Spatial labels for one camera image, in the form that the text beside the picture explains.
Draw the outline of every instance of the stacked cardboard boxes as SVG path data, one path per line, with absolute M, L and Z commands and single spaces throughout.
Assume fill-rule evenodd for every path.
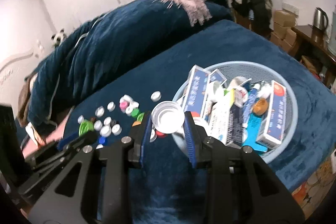
M 296 40 L 296 33 L 291 30 L 295 25 L 295 16 L 285 11 L 276 10 L 273 16 L 274 31 L 271 42 L 289 52 Z

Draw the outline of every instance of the electric kettle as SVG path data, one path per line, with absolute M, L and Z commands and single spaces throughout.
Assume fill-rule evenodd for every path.
M 313 26 L 324 32 L 328 27 L 328 25 L 329 25 L 329 19 L 327 14 L 321 8 L 316 7 L 314 13 Z

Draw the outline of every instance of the mesh basket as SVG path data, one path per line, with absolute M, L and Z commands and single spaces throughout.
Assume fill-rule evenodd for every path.
M 231 82 L 236 76 L 244 76 L 246 78 L 252 78 L 251 83 L 259 83 L 261 81 L 267 81 L 271 83 L 272 80 L 279 82 L 281 85 L 286 87 L 287 91 L 287 108 L 286 108 L 286 120 L 285 120 L 285 131 L 283 142 L 276 149 L 264 153 L 261 157 L 266 163 L 274 160 L 280 153 L 287 147 L 291 141 L 293 134 L 296 129 L 297 117 L 298 117 L 298 106 L 294 92 L 287 81 L 274 70 L 253 62 L 247 61 L 232 61 L 224 62 L 216 65 L 212 65 L 206 68 L 209 71 L 219 69 L 220 72 L 227 78 L 228 83 Z M 176 92 L 173 101 L 176 102 L 183 94 L 183 90 L 186 87 L 187 82 L 185 82 L 179 90 Z M 179 148 L 186 153 L 185 141 L 178 135 L 173 134 L 173 138 Z

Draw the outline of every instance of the blue blanket fold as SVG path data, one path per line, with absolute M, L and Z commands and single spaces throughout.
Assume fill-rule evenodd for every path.
M 38 131 L 52 112 L 76 105 L 130 69 L 221 19 L 230 10 L 207 2 L 212 18 L 190 26 L 183 8 L 136 0 L 83 24 L 38 66 L 28 121 Z

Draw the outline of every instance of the blue blanket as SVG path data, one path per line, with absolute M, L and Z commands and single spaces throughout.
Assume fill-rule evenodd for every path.
M 111 116 L 122 126 L 122 133 L 110 136 L 109 143 L 119 140 L 127 135 L 134 120 L 118 107 L 108 112 L 110 101 L 118 102 L 128 94 L 140 103 L 141 111 L 150 111 L 157 104 L 150 100 L 152 92 L 159 90 L 162 101 L 171 100 L 194 64 L 207 67 L 234 60 L 272 68 L 295 93 L 299 107 L 296 132 L 289 146 L 270 164 L 293 191 L 329 155 L 336 141 L 336 96 L 279 47 L 228 20 L 179 42 L 88 97 L 70 115 L 65 136 L 78 131 L 80 115 L 89 119 L 97 107 L 104 106 L 101 120 Z M 171 136 L 157 138 L 145 149 L 144 169 L 129 172 L 134 223 L 201 223 L 205 177 L 204 170 L 191 168 Z
M 78 28 L 36 68 L 28 121 L 42 133 L 53 112 L 77 105 L 172 45 L 232 18 L 228 8 L 207 1 L 212 18 L 191 27 L 183 8 L 168 5 L 136 0 Z

